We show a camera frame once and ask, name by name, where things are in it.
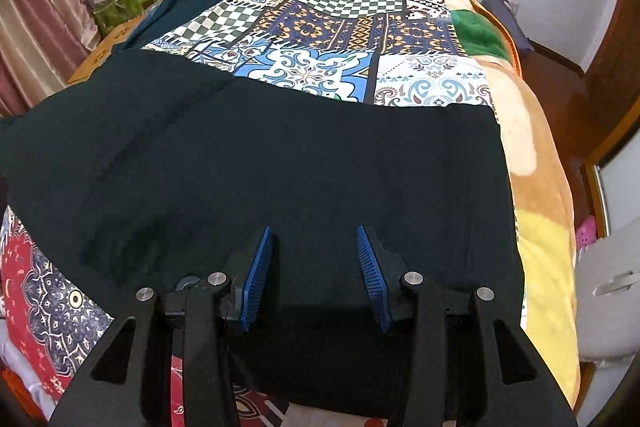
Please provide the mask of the patchwork patterned bedspread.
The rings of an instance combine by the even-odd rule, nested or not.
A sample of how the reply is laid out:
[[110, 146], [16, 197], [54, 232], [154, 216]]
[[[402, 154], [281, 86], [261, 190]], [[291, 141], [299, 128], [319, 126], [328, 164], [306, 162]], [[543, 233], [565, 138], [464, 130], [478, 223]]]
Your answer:
[[[340, 102], [492, 110], [485, 69], [456, 31], [474, 22], [445, 0], [224, 0], [129, 50]], [[60, 399], [114, 313], [40, 251], [10, 205], [4, 229], [8, 329], [46, 392]]]

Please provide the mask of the folded dark teal garment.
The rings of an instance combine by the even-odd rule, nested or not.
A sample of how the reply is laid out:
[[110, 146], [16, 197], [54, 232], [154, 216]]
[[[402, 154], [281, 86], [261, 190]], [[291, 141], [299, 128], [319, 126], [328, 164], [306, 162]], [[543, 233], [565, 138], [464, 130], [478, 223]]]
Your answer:
[[163, 0], [143, 17], [124, 42], [114, 45], [113, 53], [141, 49], [166, 32], [189, 23], [201, 12], [221, 1], [224, 0]]

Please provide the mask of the green floral storage box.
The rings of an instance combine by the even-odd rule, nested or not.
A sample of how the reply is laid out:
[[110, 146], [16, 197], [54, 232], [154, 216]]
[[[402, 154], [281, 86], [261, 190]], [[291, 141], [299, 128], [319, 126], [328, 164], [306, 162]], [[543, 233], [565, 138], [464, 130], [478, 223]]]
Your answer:
[[104, 0], [92, 9], [96, 26], [103, 38], [122, 23], [143, 14], [158, 0]]

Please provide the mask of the black pants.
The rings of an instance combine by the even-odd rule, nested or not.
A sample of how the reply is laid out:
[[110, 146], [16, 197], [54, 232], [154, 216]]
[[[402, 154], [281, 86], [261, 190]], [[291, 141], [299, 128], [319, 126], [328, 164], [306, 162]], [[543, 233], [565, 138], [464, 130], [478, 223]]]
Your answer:
[[491, 108], [340, 102], [163, 52], [112, 55], [1, 124], [8, 201], [40, 251], [103, 310], [206, 277], [264, 228], [257, 319], [231, 348], [257, 389], [357, 415], [396, 409], [409, 329], [375, 321], [356, 232], [442, 287], [495, 291], [519, 317], [524, 274]]

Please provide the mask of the grey bag on floor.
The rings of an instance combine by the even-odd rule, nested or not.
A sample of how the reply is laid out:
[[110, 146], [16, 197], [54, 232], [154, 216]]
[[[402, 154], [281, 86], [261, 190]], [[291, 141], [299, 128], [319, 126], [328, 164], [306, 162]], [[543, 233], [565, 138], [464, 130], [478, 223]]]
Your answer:
[[514, 7], [509, 0], [482, 0], [480, 3], [509, 31], [518, 54], [529, 54], [535, 51], [532, 43], [518, 24]]

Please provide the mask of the striped red curtain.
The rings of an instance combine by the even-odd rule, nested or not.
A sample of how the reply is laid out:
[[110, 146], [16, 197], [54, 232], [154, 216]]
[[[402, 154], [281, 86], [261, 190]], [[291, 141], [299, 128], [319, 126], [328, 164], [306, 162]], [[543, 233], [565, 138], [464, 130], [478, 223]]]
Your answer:
[[99, 41], [82, 0], [1, 0], [1, 115], [64, 89]]

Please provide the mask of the orange yellow fleece blanket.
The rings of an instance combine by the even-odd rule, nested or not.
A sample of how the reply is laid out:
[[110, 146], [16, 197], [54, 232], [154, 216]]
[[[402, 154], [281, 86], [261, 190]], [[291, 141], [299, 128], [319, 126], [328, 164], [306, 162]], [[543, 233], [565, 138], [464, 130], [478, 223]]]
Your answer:
[[568, 403], [580, 387], [575, 296], [574, 206], [544, 110], [523, 78], [503, 24], [476, 0], [445, 0], [463, 49], [485, 69], [510, 173], [518, 251], [525, 274], [525, 330]]

